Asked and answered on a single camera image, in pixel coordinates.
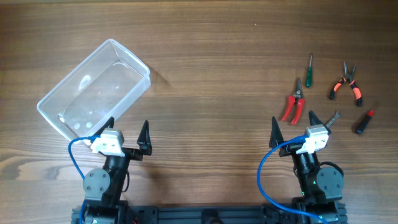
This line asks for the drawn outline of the red handled cutters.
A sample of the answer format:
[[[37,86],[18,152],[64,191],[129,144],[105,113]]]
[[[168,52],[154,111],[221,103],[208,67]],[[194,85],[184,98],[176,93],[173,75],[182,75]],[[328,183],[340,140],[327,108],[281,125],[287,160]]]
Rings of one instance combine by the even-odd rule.
[[[300,78],[297,78],[295,82],[295,90],[287,98],[287,107],[281,120],[285,121],[289,117],[290,112],[293,110],[293,107],[296,106],[295,114],[290,122],[292,125],[296,125],[301,119],[304,104],[305,98],[302,90],[302,82]]]

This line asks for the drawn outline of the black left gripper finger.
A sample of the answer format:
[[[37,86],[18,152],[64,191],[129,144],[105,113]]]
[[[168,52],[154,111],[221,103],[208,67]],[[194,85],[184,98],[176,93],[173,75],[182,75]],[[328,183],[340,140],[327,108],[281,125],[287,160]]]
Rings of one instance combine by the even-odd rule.
[[[106,128],[113,128],[114,127],[114,118],[111,116],[104,125],[95,132],[95,135],[100,135]]]
[[[148,120],[144,121],[144,124],[142,126],[141,132],[139,134],[139,137],[137,139],[137,145],[139,146],[139,149],[144,155],[151,156],[152,155],[152,143],[150,140],[150,134],[149,134],[149,122]]]

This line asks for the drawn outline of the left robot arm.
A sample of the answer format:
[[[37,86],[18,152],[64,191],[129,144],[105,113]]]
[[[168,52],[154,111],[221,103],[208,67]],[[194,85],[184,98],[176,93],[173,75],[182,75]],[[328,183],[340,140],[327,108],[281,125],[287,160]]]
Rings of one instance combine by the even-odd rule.
[[[106,159],[100,169],[93,169],[83,174],[72,154],[72,145],[77,141],[87,140],[94,153]],[[130,176],[128,167],[131,161],[141,161],[144,156],[152,154],[149,134],[149,122],[144,121],[136,148],[123,147],[124,137],[120,130],[114,128],[114,118],[107,122],[92,136],[72,140],[68,145],[68,153],[83,179],[85,199],[81,207],[72,210],[71,223],[139,223],[139,216],[121,194],[126,192]]]

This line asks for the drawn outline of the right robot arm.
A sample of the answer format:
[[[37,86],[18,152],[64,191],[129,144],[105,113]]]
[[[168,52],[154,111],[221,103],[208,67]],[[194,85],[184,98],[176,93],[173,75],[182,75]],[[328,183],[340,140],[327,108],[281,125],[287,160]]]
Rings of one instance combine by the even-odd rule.
[[[273,223],[345,223],[346,210],[338,201],[343,197],[343,170],[332,162],[320,162],[317,151],[327,146],[331,130],[313,111],[308,112],[310,126],[306,128],[304,143],[288,143],[285,146],[276,118],[272,118],[269,147],[279,147],[279,156],[290,156],[294,163],[294,174],[302,191],[300,197],[292,199],[288,208],[312,213],[316,218],[273,208],[270,214]]]

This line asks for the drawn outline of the clear plastic storage container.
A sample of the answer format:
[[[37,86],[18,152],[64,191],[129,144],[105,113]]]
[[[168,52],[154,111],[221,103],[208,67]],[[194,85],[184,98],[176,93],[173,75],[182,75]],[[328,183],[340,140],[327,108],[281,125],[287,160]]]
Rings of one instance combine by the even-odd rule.
[[[118,119],[150,85],[149,67],[108,39],[46,94],[37,110],[71,141],[94,135],[109,118]]]

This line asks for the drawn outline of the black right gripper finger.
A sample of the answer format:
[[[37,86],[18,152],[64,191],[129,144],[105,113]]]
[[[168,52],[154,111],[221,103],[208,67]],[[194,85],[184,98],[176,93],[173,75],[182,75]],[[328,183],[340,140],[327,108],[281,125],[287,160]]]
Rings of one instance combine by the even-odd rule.
[[[272,117],[271,119],[272,126],[271,126],[271,136],[270,136],[270,141],[269,141],[269,147],[270,148],[275,148],[279,144],[282,144],[284,142],[284,138],[282,135],[282,132],[279,128],[278,122],[275,118],[275,116]]]
[[[311,126],[315,126],[315,125],[322,125],[324,128],[326,128],[328,134],[331,134],[331,130],[329,129],[329,127],[327,125],[325,125],[317,116],[316,114],[310,110],[308,112],[308,116],[309,116],[309,122]]]

